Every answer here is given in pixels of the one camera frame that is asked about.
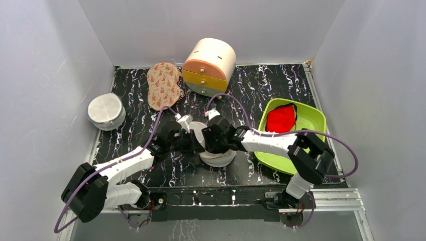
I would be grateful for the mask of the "white mesh laundry bag beige zipper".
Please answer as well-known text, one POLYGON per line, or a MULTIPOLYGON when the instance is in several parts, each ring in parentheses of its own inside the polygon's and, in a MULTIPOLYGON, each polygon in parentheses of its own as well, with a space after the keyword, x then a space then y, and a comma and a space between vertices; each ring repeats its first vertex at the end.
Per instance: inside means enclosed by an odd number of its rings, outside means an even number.
POLYGON ((199 153, 199 156, 206 164, 212 167, 219 168, 219 167, 227 166, 233 161, 234 157, 237 154, 237 152, 234 150, 228 149, 226 152, 218 153, 218 154, 207 151, 205 140, 201 132, 203 128, 206 128, 206 125, 204 123, 191 122, 189 124, 189 128, 194 130, 196 139, 205 148, 205 151, 202 153, 199 153))

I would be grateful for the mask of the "red bra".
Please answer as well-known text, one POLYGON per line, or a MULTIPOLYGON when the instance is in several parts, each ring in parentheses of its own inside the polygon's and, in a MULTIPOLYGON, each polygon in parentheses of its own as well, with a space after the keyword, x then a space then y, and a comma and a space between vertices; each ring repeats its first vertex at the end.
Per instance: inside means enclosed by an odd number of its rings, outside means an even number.
POLYGON ((284 133, 296 128, 297 106, 294 103, 280 105, 267 114, 265 131, 284 133))

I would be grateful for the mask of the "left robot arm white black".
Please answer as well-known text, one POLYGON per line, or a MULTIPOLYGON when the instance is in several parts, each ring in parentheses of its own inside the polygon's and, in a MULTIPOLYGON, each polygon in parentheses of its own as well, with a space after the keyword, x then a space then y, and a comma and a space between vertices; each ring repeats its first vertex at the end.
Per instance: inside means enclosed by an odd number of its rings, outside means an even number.
POLYGON ((205 151, 202 129, 206 125, 191 122, 188 129, 169 121, 160 131, 133 151, 99 165, 81 164, 64 189, 61 199, 83 222, 95 219, 106 208, 133 205, 146 209, 153 203, 151 191, 140 181, 121 181, 133 174, 151 169, 170 153, 196 155, 205 151))

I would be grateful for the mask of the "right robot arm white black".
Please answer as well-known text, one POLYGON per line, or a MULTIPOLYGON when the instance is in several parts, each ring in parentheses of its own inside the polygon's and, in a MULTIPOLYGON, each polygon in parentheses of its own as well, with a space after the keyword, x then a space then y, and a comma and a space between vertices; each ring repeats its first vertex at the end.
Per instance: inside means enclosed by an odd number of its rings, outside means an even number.
POLYGON ((201 129, 205 148, 212 154, 227 150, 263 152, 288 158, 296 173, 283 192, 283 202, 295 208, 314 185, 323 183, 335 153, 318 137, 318 132, 304 129, 295 133, 276 134, 252 130, 246 126, 233 127, 224 117, 213 117, 201 129))

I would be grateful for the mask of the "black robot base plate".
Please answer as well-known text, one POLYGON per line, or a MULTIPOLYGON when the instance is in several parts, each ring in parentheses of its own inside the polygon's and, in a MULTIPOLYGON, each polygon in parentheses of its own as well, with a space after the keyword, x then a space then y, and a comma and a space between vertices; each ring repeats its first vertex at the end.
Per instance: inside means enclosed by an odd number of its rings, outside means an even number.
POLYGON ((282 192, 285 185, 239 185, 207 187, 150 187, 160 193, 163 204, 155 203, 154 222, 175 220, 279 221, 279 212, 258 203, 269 191, 282 192))

